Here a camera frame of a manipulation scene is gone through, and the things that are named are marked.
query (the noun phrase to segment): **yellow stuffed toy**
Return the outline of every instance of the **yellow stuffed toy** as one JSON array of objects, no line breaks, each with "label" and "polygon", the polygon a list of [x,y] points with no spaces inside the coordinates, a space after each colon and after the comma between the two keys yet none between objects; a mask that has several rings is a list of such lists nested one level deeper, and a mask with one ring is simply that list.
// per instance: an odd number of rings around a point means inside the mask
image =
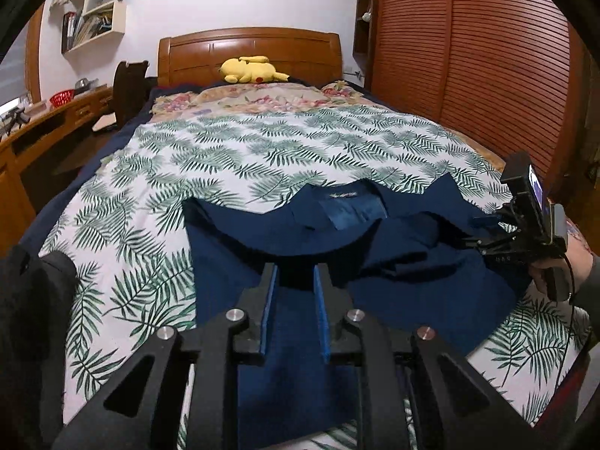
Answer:
[{"label": "yellow stuffed toy", "polygon": [[277,72],[264,55],[227,59],[219,69],[223,79],[228,83],[270,83],[271,81],[287,81],[289,76]]}]

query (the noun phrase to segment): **black metal bracket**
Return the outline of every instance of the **black metal bracket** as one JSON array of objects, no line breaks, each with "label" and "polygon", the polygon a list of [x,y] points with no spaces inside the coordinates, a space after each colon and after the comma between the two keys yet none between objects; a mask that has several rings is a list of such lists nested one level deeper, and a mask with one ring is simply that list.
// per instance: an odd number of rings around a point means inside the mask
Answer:
[{"label": "black metal bracket", "polygon": [[[53,450],[175,450],[190,365],[195,365],[186,448],[235,450],[237,366],[261,365],[274,316],[277,266],[257,287],[204,326],[157,330],[64,428]],[[326,264],[314,268],[324,363],[360,374],[358,448],[425,450],[551,448],[464,357],[431,327],[384,326],[334,287]]]}]

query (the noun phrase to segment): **hand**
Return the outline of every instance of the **hand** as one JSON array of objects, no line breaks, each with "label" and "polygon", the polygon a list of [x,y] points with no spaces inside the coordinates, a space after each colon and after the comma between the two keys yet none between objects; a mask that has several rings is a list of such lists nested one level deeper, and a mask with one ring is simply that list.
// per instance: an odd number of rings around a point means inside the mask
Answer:
[{"label": "hand", "polygon": [[[573,268],[573,277],[575,278],[574,292],[577,293],[581,284],[588,278],[592,270],[593,255],[585,247],[583,242],[569,233],[569,244],[566,250],[566,258],[569,259]],[[548,267],[561,267],[565,271],[566,279],[571,283],[571,274],[565,259],[547,258],[533,262],[529,266],[529,275],[535,281],[538,291],[547,294],[547,286],[542,277],[542,269]]]}]

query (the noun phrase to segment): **bed sheet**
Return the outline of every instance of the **bed sheet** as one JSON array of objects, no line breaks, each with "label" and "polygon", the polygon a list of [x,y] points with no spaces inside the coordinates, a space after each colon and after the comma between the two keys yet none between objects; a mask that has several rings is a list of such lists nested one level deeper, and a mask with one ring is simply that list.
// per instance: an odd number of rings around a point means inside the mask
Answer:
[{"label": "bed sheet", "polygon": [[[422,192],[451,173],[465,199],[490,212],[510,194],[500,173],[455,133],[371,102],[343,81],[226,85],[159,98],[141,124],[85,182],[48,235],[75,262],[79,288],[68,331],[64,421],[132,351],[165,324],[194,326],[190,247],[181,201],[195,196],[266,212],[304,184],[368,177]],[[577,311],[530,286],[514,312],[469,355],[470,363],[534,424],[589,330]],[[180,446],[187,416],[182,415]],[[352,424],[290,448],[353,448]]]}]

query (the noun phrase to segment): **white wall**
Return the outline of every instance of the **white wall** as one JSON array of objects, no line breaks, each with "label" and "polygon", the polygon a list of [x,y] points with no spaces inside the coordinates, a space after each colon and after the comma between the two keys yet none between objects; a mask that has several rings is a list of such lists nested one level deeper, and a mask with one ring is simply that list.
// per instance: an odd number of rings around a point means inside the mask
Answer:
[{"label": "white wall", "polygon": [[49,9],[46,2],[40,34],[42,98],[73,87],[82,77],[112,84],[121,60],[148,60],[147,75],[157,74],[158,41],[162,37],[226,27],[295,27],[340,35],[345,66],[352,58],[356,0],[124,0],[126,32],[121,40],[100,39],[72,55],[61,55],[62,15],[68,8]]}]

